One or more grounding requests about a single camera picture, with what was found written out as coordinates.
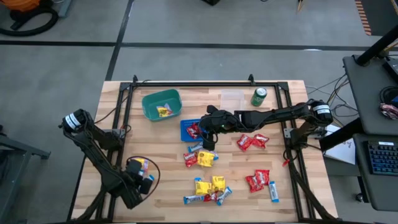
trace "teal bowl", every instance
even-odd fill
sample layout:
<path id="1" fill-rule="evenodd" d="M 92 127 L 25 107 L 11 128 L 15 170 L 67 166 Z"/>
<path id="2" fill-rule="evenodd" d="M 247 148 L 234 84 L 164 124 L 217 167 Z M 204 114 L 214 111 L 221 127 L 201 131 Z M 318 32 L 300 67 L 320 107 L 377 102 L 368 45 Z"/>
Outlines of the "teal bowl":
<path id="1" fill-rule="evenodd" d="M 156 107 L 164 106 L 166 103 L 169 104 L 173 114 L 167 117 L 160 117 Z M 142 109 L 145 117 L 153 122 L 173 118 L 181 113 L 182 102 L 180 94 L 177 90 L 171 89 L 146 95 L 142 99 Z"/>

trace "wooden table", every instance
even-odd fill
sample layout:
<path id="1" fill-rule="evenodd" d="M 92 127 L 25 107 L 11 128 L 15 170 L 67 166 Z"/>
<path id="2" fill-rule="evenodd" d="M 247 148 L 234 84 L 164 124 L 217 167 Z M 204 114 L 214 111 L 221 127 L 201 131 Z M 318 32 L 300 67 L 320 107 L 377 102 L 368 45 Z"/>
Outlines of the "wooden table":
<path id="1" fill-rule="evenodd" d="M 293 105 L 306 102 L 307 92 L 303 81 L 287 81 Z M 96 120 L 102 118 L 116 106 L 120 82 L 105 82 L 101 92 Z M 275 91 L 268 88 L 268 96 L 261 107 L 255 108 L 250 99 L 255 87 L 231 87 L 242 89 L 246 110 L 267 111 L 277 109 Z M 297 221 L 289 169 L 282 167 L 282 152 L 285 150 L 280 123 L 264 126 L 249 134 L 261 133 L 270 137 L 267 148 L 251 146 L 242 152 L 236 145 L 239 133 L 220 134 L 216 152 L 220 159 L 212 168 L 193 166 L 186 168 L 183 153 L 192 143 L 181 142 L 180 120 L 200 118 L 206 113 L 207 105 L 220 107 L 221 90 L 228 87 L 177 87 L 182 99 L 182 113 L 159 123 L 152 123 L 142 113 L 141 101 L 148 94 L 170 89 L 169 87 L 142 87 L 134 91 L 129 117 L 132 131 L 127 134 L 124 148 L 123 166 L 129 156 L 146 156 L 154 160 L 161 169 L 160 184 L 148 200 L 132 210 L 128 210 L 118 198 L 115 208 L 115 222 L 289 222 Z M 103 129 L 112 126 L 113 115 L 99 123 Z M 303 121 L 297 120 L 300 126 Z M 309 140 L 310 144 L 318 141 Z M 335 203 L 322 153 L 310 147 L 303 150 L 310 188 L 322 205 L 337 217 Z M 269 169 L 271 180 L 276 182 L 280 202 L 272 203 L 269 189 L 251 194 L 245 176 L 253 175 L 255 169 Z M 149 173 L 157 178 L 154 166 Z M 225 176 L 226 184 L 233 194 L 219 207 L 212 202 L 183 204 L 183 196 L 194 195 L 195 177 L 210 181 L 212 175 Z M 80 185 L 73 208 L 72 218 L 81 215 L 92 202 L 101 186 L 100 175 L 87 159 L 84 163 Z M 300 192 L 304 214 L 307 214 L 305 197 Z M 104 215 L 108 211 L 104 206 Z"/>

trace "black desk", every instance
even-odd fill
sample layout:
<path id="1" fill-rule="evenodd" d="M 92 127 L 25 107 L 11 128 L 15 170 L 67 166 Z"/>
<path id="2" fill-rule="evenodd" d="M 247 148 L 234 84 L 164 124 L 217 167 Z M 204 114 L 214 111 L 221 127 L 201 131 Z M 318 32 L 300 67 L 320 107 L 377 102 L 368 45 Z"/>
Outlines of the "black desk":
<path id="1" fill-rule="evenodd" d="M 398 137 L 375 136 L 367 134 L 354 134 L 356 158 L 359 171 L 364 183 L 364 197 L 368 197 L 372 207 L 376 210 L 398 211 L 398 177 L 387 175 L 373 175 L 369 171 L 367 148 L 365 141 L 398 142 Z"/>
<path id="2" fill-rule="evenodd" d="M 36 149 L 1 135 L 0 146 L 9 148 L 8 159 L 10 163 L 9 172 L 2 185 L 0 185 L 0 223 L 4 223 L 9 209 L 14 203 L 17 190 L 30 157 L 38 155 L 41 159 L 48 159 L 50 152 Z"/>
<path id="3" fill-rule="evenodd" d="M 374 140 L 398 140 L 398 120 L 385 117 L 379 110 L 380 91 L 387 86 L 397 86 L 397 83 L 382 67 L 385 60 L 372 59 L 368 66 L 362 67 L 354 61 L 353 57 L 345 57 L 343 63 L 358 108 L 359 118 L 321 139 L 321 148 L 327 150 L 354 137 L 361 174 L 358 177 L 361 191 L 365 197 L 366 194 L 369 196 L 374 209 L 398 211 L 396 201 L 398 200 L 398 194 L 396 194 L 398 177 L 371 175 L 362 144 L 363 141 L 367 141 L 365 140 L 367 136 Z"/>

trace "gray floor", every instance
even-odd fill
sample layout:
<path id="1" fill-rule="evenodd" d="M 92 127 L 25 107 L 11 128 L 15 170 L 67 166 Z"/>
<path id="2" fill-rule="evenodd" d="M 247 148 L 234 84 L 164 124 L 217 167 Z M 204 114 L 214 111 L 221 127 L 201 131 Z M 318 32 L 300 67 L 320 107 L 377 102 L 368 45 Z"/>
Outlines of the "gray floor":
<path id="1" fill-rule="evenodd" d="M 128 0 L 74 0 L 69 17 L 52 30 L 23 39 L 0 40 L 115 42 Z M 354 0 L 221 0 L 210 7 L 199 0 L 136 0 L 124 42 L 370 46 Z M 27 27 L 46 19 L 40 16 Z M 0 8 L 0 26 L 11 22 Z M 52 151 L 48 161 L 29 164 L 10 220 L 29 223 L 66 219 L 83 154 L 57 125 L 77 108 L 96 113 L 113 47 L 0 45 L 0 124 L 12 138 Z M 360 52 L 244 49 L 152 49 L 123 47 L 112 80 L 305 80 L 307 91 L 344 74 L 342 58 Z M 322 89 L 332 92 L 333 85 Z M 350 105 L 349 86 L 340 92 Z M 327 100 L 325 93 L 312 98 Z M 340 111 L 353 114 L 352 111 Z M 344 123 L 355 117 L 342 118 Z M 328 165 L 339 217 L 394 223 L 398 213 L 377 212 L 356 203 L 353 177 L 335 175 Z"/>

